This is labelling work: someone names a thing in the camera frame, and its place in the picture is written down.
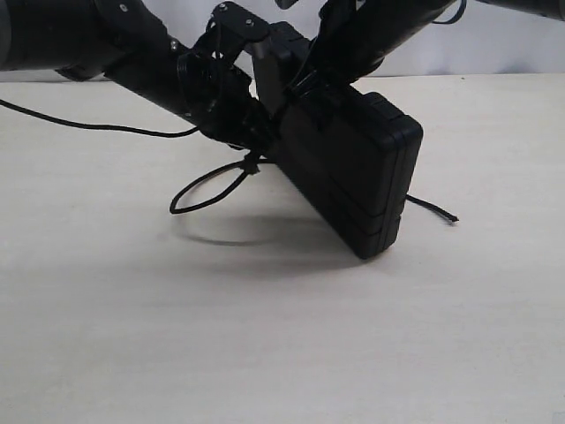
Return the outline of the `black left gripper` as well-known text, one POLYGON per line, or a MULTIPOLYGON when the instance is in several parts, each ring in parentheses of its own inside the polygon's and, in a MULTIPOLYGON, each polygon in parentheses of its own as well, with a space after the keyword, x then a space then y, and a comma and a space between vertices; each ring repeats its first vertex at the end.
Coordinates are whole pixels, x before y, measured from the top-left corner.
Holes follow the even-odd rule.
POLYGON ((242 43, 204 34, 177 60, 177 76, 188 118, 211 140, 266 153, 278 131, 250 92, 251 77, 235 65, 242 43))

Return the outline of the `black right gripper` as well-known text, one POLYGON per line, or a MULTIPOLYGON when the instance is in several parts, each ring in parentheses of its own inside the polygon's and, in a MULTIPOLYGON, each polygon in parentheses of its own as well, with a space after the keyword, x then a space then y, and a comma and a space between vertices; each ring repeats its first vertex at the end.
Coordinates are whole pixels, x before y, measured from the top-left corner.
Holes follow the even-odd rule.
POLYGON ((286 89, 297 93, 311 72, 351 83, 432 24, 451 1, 326 1, 320 26, 286 89))

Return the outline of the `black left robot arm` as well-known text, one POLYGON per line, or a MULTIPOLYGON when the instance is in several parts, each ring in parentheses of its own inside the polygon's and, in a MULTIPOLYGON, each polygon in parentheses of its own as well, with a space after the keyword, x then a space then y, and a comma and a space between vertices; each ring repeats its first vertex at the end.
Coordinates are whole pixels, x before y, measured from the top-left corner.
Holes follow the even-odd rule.
POLYGON ((141 1, 3 1, 1 69, 102 75, 212 140, 266 153, 277 130, 235 61, 268 35, 267 22, 233 2, 188 48, 141 1))

